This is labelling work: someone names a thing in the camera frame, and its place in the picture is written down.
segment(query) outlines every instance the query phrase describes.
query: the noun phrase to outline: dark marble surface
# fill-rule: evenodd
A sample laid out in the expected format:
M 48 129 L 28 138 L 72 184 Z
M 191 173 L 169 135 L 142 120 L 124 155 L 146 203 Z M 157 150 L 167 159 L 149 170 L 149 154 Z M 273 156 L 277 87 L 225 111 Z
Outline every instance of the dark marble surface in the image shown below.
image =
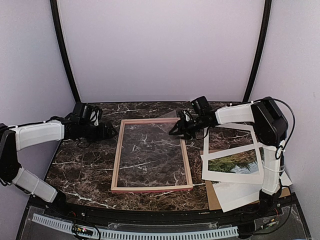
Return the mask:
M 186 185 L 180 139 L 168 132 L 174 123 L 125 125 L 117 187 Z
M 103 109 L 101 121 L 111 120 L 119 129 L 121 119 L 158 118 L 173 110 L 191 110 L 189 102 L 130 102 L 96 104 Z M 213 109 L 225 103 L 211 103 Z M 210 149 L 228 149 L 248 144 L 247 132 L 216 127 L 210 130 Z M 193 190 L 161 193 L 112 193 L 111 182 L 118 138 L 79 148 L 78 142 L 64 141 L 48 171 L 46 181 L 63 191 L 74 204 L 137 211 L 186 211 L 208 209 L 205 181 L 201 179 L 199 151 L 203 140 L 186 141 Z

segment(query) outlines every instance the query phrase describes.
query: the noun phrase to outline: paper sheet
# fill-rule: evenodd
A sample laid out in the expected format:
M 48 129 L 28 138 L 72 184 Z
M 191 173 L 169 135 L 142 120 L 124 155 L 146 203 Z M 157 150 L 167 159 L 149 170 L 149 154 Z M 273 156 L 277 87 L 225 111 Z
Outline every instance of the paper sheet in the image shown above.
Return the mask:
M 286 172 L 282 175 L 282 184 L 292 185 Z M 219 182 L 213 184 L 215 194 L 219 200 L 222 211 L 227 212 L 251 204 L 259 200 L 261 185 Z
M 262 144 L 257 141 L 254 128 L 251 125 L 244 124 L 221 124 L 218 127 L 220 128 L 230 128 L 237 130 L 250 131 L 253 144 L 235 147 L 227 150 L 222 150 L 218 152 L 209 153 L 209 135 L 204 138 L 203 142 L 203 155 L 202 158 L 202 179 L 215 181 L 215 182 L 227 182 L 227 183 L 239 183 L 239 184 L 257 184 L 261 185 L 264 179 L 263 164 L 261 159 L 261 154 L 259 148 L 262 147 Z M 240 162 L 239 165 L 244 165 L 239 167 L 229 167 L 230 160 L 224 157 L 230 157 L 231 155 L 244 153 L 247 151 L 255 151 L 256 163 L 255 166 L 250 168 L 245 162 Z M 229 172 L 217 171 L 210 169 L 210 166 L 213 166 L 215 163 L 212 161 L 220 161 L 220 165 L 224 166 L 224 169 L 231 169 Z

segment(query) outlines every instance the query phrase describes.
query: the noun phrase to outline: brown cardboard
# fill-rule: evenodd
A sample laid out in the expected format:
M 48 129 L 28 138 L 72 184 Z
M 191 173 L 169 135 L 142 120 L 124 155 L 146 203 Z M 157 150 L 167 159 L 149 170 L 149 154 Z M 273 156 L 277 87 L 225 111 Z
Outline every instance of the brown cardboard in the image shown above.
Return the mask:
M 209 150 L 209 153 L 214 153 L 217 151 L 219 151 L 219 150 Z M 221 206 L 220 206 L 220 203 L 217 198 L 214 186 L 212 185 L 211 181 L 207 181 L 207 180 L 205 181 L 205 188 L 206 188 L 206 196 L 208 198 L 209 210 L 213 210 L 213 211 L 220 210 Z M 282 194 L 281 194 L 280 198 L 284 198 L 287 196 L 290 196 L 290 191 L 288 188 L 285 188 L 282 190 Z

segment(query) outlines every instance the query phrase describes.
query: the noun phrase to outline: white cable tray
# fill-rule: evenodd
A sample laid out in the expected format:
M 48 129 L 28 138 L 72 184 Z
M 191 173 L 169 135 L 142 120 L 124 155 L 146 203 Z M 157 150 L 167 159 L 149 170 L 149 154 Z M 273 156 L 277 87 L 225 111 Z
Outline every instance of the white cable tray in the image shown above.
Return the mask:
M 70 221 L 57 220 L 40 214 L 33 214 L 32 221 L 43 226 L 55 229 L 67 234 L 72 233 L 73 224 Z M 99 234 L 93 227 L 77 224 L 77 226 L 86 227 L 93 231 L 91 239 L 98 239 Z M 98 228 L 101 233 L 101 240 L 214 240 L 237 237 L 238 227 L 228 227 L 207 231 L 179 232 L 179 233 L 144 233 L 144 232 L 127 232 L 114 231 Z M 85 234 L 78 233 L 79 236 L 88 237 Z

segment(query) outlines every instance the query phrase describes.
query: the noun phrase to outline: wire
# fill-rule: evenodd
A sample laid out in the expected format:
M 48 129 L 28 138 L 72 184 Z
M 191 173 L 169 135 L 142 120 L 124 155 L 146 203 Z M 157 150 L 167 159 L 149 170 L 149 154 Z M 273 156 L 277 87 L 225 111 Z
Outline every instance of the wire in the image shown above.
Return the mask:
M 290 192 L 290 210 L 289 210 L 289 213 L 285 219 L 285 221 L 279 226 L 277 227 L 276 229 L 272 230 L 272 231 L 269 231 L 269 232 L 260 232 L 261 230 L 263 230 L 263 226 L 261 226 L 260 228 L 258 228 L 257 230 L 253 231 L 253 232 L 238 232 L 239 233 L 239 236 L 247 236 L 247 235 L 267 235 L 267 234 L 272 234 L 276 231 L 278 231 L 280 228 L 282 228 L 286 223 L 287 221 L 289 220 L 289 217 L 291 215 L 291 211 L 292 211 L 292 205 L 293 205 L 293 197 L 292 197 L 292 192 L 291 192 L 291 189 L 289 186 L 283 186 L 282 183 L 281 183 L 281 180 L 280 180 L 280 186 L 281 188 L 288 188 L 289 189 L 289 192 Z
M 70 113 L 68 113 L 68 115 L 67 115 L 67 116 L 65 116 L 64 118 L 65 118 L 65 119 L 70 118 L 71 114 L 72 114 L 71 112 L 70 112 Z
M 2 181 L 2 179 L 0 178 L 0 183 L 2 186 L 6 187 L 8 186 L 8 183 L 6 181 Z
M 78 142 L 76 146 L 77 146 L 78 148 L 80 148 L 80 149 L 87 149 L 88 147 L 91 146 L 92 142 L 87 142 L 88 145 L 86 145 L 86 146 L 81 146 L 81 144 L 83 144 L 82 141 Z
M 76 235 L 76 236 L 73 235 L 73 237 L 74 237 L 75 239 L 78 239 L 78 240 L 83 240 L 83 239 L 84 239 L 82 236 L 79 236 L 76 231 L 74 232 L 74 234 Z
M 238 211 L 236 213 L 236 215 L 238 215 L 238 214 L 256 214 L 258 211 L 259 211 L 259 209 L 255 210 L 255 211 Z
M 195 139 L 196 139 L 196 140 L 205 139 L 205 138 L 208 136 L 208 134 L 209 134 L 209 128 L 211 128 L 211 126 L 208 126 L 208 128 L 206 129 L 206 133 L 205 133 L 205 136 L 204 136 L 204 137 L 202 137 L 202 138 L 196 138 L 196 137 L 195 137 Z
M 95 111 L 94 112 L 94 115 L 92 116 L 92 118 L 90 118 L 90 122 L 95 122 L 96 120 L 97 120 L 97 118 L 98 118 L 98 112 L 97 111 Z
M 58 215 L 60 215 L 60 216 L 62 216 L 62 217 L 64 217 L 64 218 L 72 219 L 72 220 L 73 220 L 73 221 L 72 221 L 73 225 L 76 225 L 76 221 L 80 221 L 80 222 L 83 222 L 83 223 L 85 223 L 85 224 L 87 224 L 87 225 L 90 225 L 91 227 L 95 228 L 95 230 L 97 231 L 97 233 L 98 233 L 98 235 L 99 235 L 98 240 L 101 240 L 101 232 L 100 232 L 99 229 L 96 227 L 96 225 L 94 225 L 93 223 L 90 223 L 90 222 L 88 222 L 88 221 L 85 221 L 85 220 L 82 220 L 82 219 L 79 219 L 79 218 L 75 218 L 75 217 L 70 217 L 70 216 L 63 215 L 63 214 L 57 212 L 56 210 L 54 210 L 52 207 L 49 207 L 48 205 L 46 205 L 45 207 L 46 207 L 47 209 L 50 209 L 50 210 L 54 211 L 56 214 L 58 214 Z
M 77 217 L 77 214 L 74 211 L 71 211 L 70 213 L 72 213 L 75 218 Z
M 184 115 L 188 116 L 190 118 L 190 120 L 192 119 L 192 115 L 188 110 L 183 110 L 184 111 Z
M 286 140 L 284 146 L 279 146 L 278 149 L 275 152 L 275 158 L 276 159 L 280 159 L 282 154 L 283 154 L 283 152 L 284 152 L 284 150 L 285 150 L 285 148 L 286 148 L 286 146 L 287 146 L 287 144 L 288 144 L 288 142 L 289 142 L 289 140 L 291 139 L 292 134 L 294 133 L 294 129 L 295 129 L 295 126 L 296 126 L 296 116 L 295 116 L 294 111 L 292 110 L 292 108 L 286 102 L 284 102 L 282 100 L 279 100 L 279 99 L 276 99 L 276 98 L 272 98 L 272 100 L 284 104 L 290 110 L 290 112 L 292 114 L 292 119 L 293 119 L 292 129 L 291 129 L 291 132 L 289 134 L 288 139 Z M 279 156 L 277 156 L 279 149 L 281 149 L 281 154 Z
M 278 217 L 279 217 L 279 212 L 278 212 L 278 210 L 277 210 L 276 208 L 274 208 L 274 211 L 276 212 L 276 218 L 278 218 Z

